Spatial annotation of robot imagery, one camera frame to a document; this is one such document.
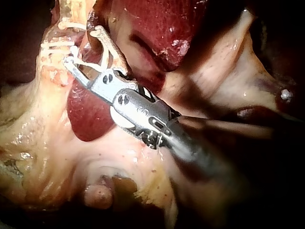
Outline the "right arm instrument jaw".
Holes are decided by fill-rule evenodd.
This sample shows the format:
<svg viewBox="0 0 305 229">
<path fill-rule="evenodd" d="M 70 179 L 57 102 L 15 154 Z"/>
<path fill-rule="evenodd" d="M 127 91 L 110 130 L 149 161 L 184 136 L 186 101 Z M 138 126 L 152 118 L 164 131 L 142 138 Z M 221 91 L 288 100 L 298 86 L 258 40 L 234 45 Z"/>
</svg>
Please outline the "right arm instrument jaw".
<svg viewBox="0 0 305 229">
<path fill-rule="evenodd" d="M 72 76 L 85 88 L 90 88 L 92 81 L 80 71 L 79 65 L 91 67 L 92 69 L 101 72 L 100 65 L 91 62 L 84 62 L 83 60 L 73 56 L 65 57 L 63 59 L 63 65 L 72 74 Z"/>
<path fill-rule="evenodd" d="M 122 74 L 129 73 L 129 65 L 124 54 L 116 43 L 111 39 L 108 32 L 98 25 L 90 32 L 90 35 L 97 38 L 103 47 L 101 67 L 112 68 Z"/>
</svg>

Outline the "right arm instrument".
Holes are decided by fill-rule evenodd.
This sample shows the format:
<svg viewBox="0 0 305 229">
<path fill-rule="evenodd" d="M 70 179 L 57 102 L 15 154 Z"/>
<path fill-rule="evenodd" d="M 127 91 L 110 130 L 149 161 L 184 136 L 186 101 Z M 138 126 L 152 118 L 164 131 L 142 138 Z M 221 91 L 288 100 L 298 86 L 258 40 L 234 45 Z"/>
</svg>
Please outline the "right arm instrument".
<svg viewBox="0 0 305 229">
<path fill-rule="evenodd" d="M 107 69 L 86 84 L 111 106 L 114 122 L 149 148 L 171 147 L 178 140 L 170 121 L 179 116 L 166 102 L 119 71 Z"/>
</svg>

